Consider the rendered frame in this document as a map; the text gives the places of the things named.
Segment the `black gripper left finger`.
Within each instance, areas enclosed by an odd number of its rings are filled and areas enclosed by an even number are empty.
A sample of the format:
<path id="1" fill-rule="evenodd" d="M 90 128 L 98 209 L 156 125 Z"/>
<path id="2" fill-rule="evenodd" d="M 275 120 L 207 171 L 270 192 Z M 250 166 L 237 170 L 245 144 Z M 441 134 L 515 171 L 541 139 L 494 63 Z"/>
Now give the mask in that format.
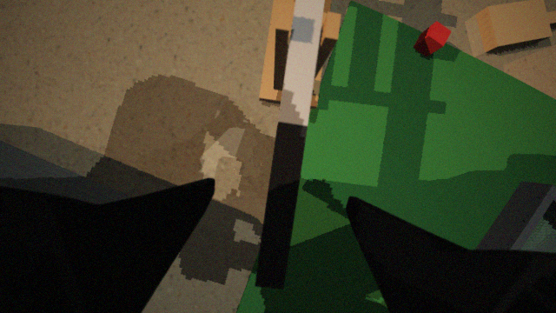
<path id="1" fill-rule="evenodd" d="M 214 178 L 102 204 L 0 186 L 0 245 L 54 259 L 74 313 L 142 313 L 214 194 Z"/>

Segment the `red cube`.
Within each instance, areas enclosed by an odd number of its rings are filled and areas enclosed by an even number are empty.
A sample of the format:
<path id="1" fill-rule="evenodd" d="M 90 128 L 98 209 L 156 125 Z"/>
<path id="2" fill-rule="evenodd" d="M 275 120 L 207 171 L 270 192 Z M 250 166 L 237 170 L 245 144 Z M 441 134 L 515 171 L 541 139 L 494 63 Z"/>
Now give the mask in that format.
<path id="1" fill-rule="evenodd" d="M 432 26 L 428 27 L 424 32 L 421 32 L 413 48 L 426 57 L 430 56 L 446 44 L 446 40 L 449 38 L 450 33 L 451 30 L 448 30 L 442 24 L 438 22 L 433 23 Z"/>

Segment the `green flat mat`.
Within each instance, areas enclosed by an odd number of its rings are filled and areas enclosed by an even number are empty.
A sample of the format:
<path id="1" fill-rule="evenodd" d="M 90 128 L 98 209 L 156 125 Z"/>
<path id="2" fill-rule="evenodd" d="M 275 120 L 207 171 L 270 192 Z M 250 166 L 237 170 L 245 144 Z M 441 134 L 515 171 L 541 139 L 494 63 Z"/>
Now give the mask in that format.
<path id="1" fill-rule="evenodd" d="M 520 182 L 556 188 L 556 100 L 350 1 L 311 109 L 284 289 L 236 313 L 390 313 L 354 235 L 360 199 L 475 250 Z"/>

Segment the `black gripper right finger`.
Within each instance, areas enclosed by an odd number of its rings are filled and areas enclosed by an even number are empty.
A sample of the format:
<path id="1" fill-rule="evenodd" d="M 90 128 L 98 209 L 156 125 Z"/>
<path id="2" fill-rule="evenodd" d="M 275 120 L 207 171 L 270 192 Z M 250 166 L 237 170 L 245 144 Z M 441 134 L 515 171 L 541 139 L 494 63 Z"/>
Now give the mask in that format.
<path id="1" fill-rule="evenodd" d="M 505 313 L 526 287 L 556 287 L 554 252 L 469 250 L 357 196 L 346 212 L 390 313 Z"/>

